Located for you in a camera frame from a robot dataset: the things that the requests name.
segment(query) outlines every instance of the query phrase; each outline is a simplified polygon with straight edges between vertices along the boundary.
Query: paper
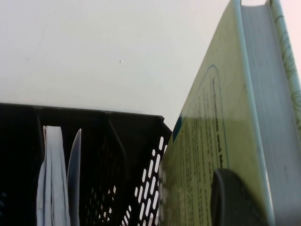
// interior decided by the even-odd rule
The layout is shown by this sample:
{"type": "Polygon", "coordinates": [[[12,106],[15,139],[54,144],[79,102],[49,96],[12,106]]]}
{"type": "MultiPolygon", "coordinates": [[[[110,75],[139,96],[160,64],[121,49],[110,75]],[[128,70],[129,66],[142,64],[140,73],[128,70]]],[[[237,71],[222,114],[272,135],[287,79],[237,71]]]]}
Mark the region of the paper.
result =
{"type": "Polygon", "coordinates": [[[81,129],[74,139],[68,167],[69,213],[72,226],[79,226],[79,172],[81,129]]]}

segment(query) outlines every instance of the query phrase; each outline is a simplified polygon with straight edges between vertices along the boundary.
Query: white wall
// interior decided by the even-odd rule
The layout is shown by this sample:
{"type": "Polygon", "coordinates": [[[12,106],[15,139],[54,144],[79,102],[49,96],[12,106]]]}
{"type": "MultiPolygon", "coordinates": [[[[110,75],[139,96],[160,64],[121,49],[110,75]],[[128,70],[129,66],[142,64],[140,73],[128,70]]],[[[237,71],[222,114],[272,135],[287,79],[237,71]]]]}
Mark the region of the white wall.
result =
{"type": "MultiPolygon", "coordinates": [[[[300,68],[301,1],[282,2],[300,68]]],[[[227,3],[1,0],[0,102],[161,114],[173,128],[227,3]]]]}

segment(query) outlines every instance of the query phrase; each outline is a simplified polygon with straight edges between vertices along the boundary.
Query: black object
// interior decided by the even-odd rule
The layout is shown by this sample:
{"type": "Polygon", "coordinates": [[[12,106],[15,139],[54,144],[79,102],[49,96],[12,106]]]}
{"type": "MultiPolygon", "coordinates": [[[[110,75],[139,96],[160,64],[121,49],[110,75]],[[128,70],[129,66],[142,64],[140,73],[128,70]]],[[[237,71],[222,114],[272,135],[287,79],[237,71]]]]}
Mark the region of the black object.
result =
{"type": "Polygon", "coordinates": [[[214,171],[211,202],[212,226],[266,226],[246,187],[229,169],[214,171]]]}
{"type": "Polygon", "coordinates": [[[81,226],[142,226],[151,217],[151,225],[158,225],[157,163],[171,136],[163,120],[154,115],[0,104],[0,192],[5,194],[0,224],[36,225],[42,126],[50,125],[62,129],[66,169],[74,137],[82,129],[81,226]]]}

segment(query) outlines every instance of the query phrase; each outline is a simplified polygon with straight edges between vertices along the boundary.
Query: yellow-green book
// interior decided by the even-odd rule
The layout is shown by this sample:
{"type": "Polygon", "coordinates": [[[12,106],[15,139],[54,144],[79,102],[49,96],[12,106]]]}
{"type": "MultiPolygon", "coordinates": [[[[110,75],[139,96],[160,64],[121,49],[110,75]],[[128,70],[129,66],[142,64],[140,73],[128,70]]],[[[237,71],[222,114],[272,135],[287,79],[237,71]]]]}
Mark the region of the yellow-green book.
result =
{"type": "Polygon", "coordinates": [[[161,162],[160,225],[211,225],[216,168],[240,177],[269,225],[301,225],[300,102],[279,1],[231,0],[161,162]]]}

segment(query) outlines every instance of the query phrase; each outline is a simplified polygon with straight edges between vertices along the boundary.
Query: notebook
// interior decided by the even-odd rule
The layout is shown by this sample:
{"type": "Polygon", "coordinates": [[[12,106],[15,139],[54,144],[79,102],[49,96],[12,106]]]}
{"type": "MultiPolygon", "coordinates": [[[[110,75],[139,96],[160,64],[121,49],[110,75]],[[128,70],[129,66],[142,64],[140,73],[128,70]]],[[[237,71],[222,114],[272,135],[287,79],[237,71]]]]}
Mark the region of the notebook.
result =
{"type": "Polygon", "coordinates": [[[278,0],[226,7],[161,162],[160,225],[211,225],[229,168],[271,226],[301,225],[300,84],[278,0]]]}
{"type": "Polygon", "coordinates": [[[60,127],[44,126],[45,158],[37,190],[37,226],[79,226],[80,135],[71,150],[66,176],[60,127]]]}

